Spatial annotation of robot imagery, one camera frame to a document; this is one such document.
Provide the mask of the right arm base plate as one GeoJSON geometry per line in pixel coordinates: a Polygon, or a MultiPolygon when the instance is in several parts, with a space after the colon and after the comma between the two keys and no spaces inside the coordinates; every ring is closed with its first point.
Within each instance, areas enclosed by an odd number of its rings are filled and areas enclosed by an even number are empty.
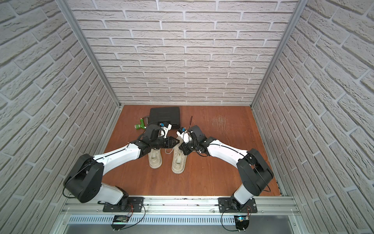
{"type": "Polygon", "coordinates": [[[220,213],[224,211],[232,211],[237,213],[257,213],[257,205],[254,198],[249,199],[245,204],[241,204],[231,197],[218,198],[218,207],[220,213]]]}

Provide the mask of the beige sneaker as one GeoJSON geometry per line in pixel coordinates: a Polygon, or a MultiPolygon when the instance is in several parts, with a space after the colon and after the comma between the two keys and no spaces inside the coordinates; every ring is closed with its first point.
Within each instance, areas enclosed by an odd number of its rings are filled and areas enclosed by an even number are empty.
{"type": "Polygon", "coordinates": [[[170,152],[168,152],[167,149],[166,149],[165,153],[166,154],[173,153],[172,171],[175,174],[181,174],[185,170],[187,156],[184,155],[183,151],[179,149],[179,147],[183,143],[182,138],[180,136],[178,136],[177,139],[179,140],[179,143],[176,146],[174,146],[172,151],[170,151],[170,152]]]}
{"type": "Polygon", "coordinates": [[[157,169],[162,165],[162,155],[160,149],[151,149],[148,153],[149,157],[149,166],[152,169],[157,169]]]}

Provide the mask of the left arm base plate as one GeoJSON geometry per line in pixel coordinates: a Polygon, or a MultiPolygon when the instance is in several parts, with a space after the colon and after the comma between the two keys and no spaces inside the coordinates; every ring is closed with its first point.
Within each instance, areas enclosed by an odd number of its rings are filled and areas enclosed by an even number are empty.
{"type": "Polygon", "coordinates": [[[105,203],[103,212],[111,213],[140,213],[143,209],[144,197],[128,197],[121,200],[117,205],[105,203]]]}

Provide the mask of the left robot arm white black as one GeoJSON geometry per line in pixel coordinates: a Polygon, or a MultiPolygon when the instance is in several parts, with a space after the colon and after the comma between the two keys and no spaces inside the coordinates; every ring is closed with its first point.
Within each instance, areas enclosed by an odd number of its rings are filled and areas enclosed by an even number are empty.
{"type": "Polygon", "coordinates": [[[101,155],[81,155],[63,182],[63,190],[68,190],[72,195],[62,192],[63,196],[81,203],[94,200],[121,209],[127,208],[128,194],[123,189],[103,183],[103,176],[116,167],[142,158],[151,150],[174,148],[181,142],[180,138],[167,134],[168,128],[151,124],[136,140],[122,148],[101,155]]]}

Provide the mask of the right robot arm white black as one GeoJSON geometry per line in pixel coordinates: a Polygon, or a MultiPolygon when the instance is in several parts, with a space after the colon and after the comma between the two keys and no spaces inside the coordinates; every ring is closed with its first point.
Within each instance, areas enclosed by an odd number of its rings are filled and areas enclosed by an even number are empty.
{"type": "Polygon", "coordinates": [[[241,150],[214,137],[206,137],[197,125],[189,129],[181,128],[177,135],[183,141],[179,149],[184,155],[195,151],[221,159],[238,169],[242,184],[228,200],[229,209],[239,211],[266,188],[268,192],[271,191],[269,183],[274,178],[274,173],[258,150],[241,150]]]}

